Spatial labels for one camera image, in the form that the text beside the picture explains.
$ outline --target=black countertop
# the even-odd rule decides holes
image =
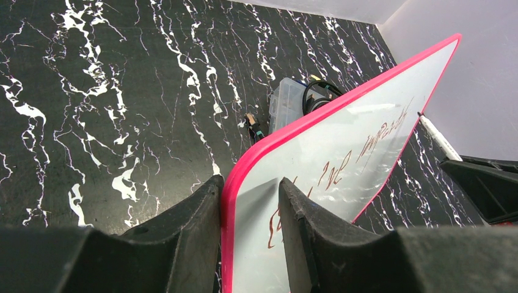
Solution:
[[[351,90],[395,66],[374,25],[228,1],[0,5],[2,224],[122,233],[227,176],[282,78]],[[442,157],[418,125],[356,224],[481,224]]]

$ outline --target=white marker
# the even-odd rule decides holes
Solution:
[[[460,155],[455,151],[453,146],[450,145],[442,133],[440,133],[439,130],[433,125],[432,121],[426,118],[422,113],[417,112],[417,114],[419,114],[419,119],[421,120],[423,126],[426,128],[428,133],[430,133],[432,139],[435,140],[439,144],[440,148],[446,153],[446,156],[450,160],[462,161]]]

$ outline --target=whiteboard surface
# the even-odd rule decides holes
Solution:
[[[396,67],[384,73],[396,75],[374,88],[370,85],[367,93],[361,88],[369,85],[361,85],[304,117],[324,116],[257,158],[253,166],[238,162],[224,191],[224,201],[235,200],[235,218],[232,211],[224,215],[225,293],[290,291],[277,207],[280,180],[292,180],[313,201],[352,222],[386,182],[417,123],[417,112],[425,108],[459,38],[450,38],[402,72]],[[347,105],[336,110],[335,103]],[[268,139],[280,137],[272,135],[257,145]],[[248,173],[240,182],[234,172]],[[228,198],[225,192],[233,188],[237,195]]]

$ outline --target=marble pattern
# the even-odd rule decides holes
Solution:
[[[282,78],[351,90],[395,66],[373,25],[223,0],[0,7],[0,221],[15,226],[122,233],[227,176],[253,143],[244,114],[267,121]],[[479,223],[425,138],[358,225]]]

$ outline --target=white wall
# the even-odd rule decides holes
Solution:
[[[518,161],[518,1],[408,0],[378,27],[397,62],[460,32],[426,114],[461,154]]]
[[[378,24],[384,23],[405,0],[236,0],[236,2]]]

